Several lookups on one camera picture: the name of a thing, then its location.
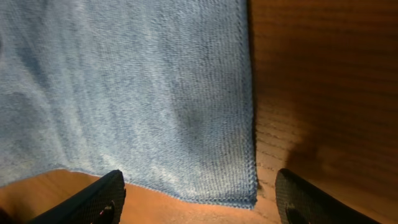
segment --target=folded fabric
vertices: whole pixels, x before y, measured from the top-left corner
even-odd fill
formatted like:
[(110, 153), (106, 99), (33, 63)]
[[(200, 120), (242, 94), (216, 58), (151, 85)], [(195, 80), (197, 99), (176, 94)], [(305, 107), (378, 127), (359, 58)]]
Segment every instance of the folded fabric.
[(54, 169), (252, 208), (246, 1), (0, 1), (0, 185)]

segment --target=cloth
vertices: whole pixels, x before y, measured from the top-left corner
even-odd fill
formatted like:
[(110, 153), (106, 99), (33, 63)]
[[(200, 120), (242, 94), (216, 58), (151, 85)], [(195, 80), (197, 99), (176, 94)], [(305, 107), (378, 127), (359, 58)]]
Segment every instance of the cloth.
[(68, 169), (252, 208), (243, 0), (0, 1), (0, 185)]

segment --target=wood grain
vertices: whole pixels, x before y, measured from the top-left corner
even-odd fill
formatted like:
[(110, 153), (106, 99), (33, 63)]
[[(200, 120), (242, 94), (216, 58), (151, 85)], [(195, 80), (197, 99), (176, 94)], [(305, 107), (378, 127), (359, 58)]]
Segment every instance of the wood grain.
[[(249, 3), (258, 203), (195, 205), (127, 186), (123, 223), (279, 223), (276, 172), (288, 167), (382, 223), (398, 223), (398, 2)], [(26, 221), (96, 180), (57, 170), (0, 190)]]

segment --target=brown wooden surface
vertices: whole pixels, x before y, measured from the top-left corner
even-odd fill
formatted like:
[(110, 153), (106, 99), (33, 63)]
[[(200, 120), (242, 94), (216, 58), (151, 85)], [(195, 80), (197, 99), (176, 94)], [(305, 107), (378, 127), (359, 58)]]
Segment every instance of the brown wooden surface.
[[(288, 167), (349, 206), (398, 223), (398, 2), (252, 0), (258, 203), (253, 211), (127, 186), (123, 223), (279, 223)], [(58, 170), (0, 190), (28, 220), (96, 177)]]

